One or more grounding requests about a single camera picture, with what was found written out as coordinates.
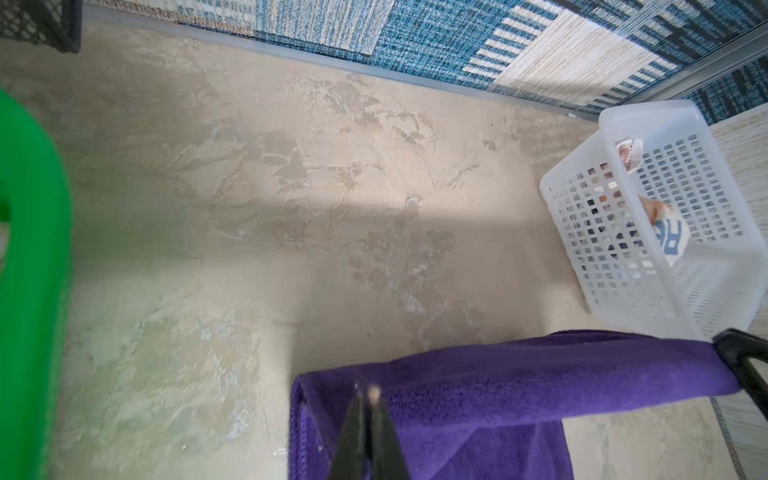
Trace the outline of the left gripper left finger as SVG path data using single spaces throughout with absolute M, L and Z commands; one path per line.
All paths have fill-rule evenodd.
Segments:
M 348 407 L 331 463 L 329 480 L 363 480 L 368 458 L 366 402 L 355 396 Z

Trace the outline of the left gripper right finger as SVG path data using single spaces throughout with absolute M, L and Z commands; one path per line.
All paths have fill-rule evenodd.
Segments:
M 410 474 L 394 422 L 382 395 L 369 395 L 372 478 L 407 480 Z

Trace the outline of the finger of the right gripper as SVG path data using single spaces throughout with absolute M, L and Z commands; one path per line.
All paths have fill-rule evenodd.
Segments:
M 767 340 L 729 328 L 713 338 L 713 345 L 742 389 L 767 418 L 767 381 L 752 363 L 753 360 L 767 363 Z

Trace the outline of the purple towel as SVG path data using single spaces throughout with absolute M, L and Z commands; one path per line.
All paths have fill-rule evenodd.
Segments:
M 377 385 L 414 479 L 569 479 L 563 420 L 736 393 L 706 342 L 570 330 L 294 380 L 289 475 L 324 479 L 352 398 Z

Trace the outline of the white printed towel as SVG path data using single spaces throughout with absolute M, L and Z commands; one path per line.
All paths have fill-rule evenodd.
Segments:
M 633 175 L 643 163 L 643 141 L 625 139 L 616 144 L 624 169 Z M 639 196 L 645 214 L 670 267 L 684 254 L 691 240 L 690 228 L 680 210 L 672 204 Z

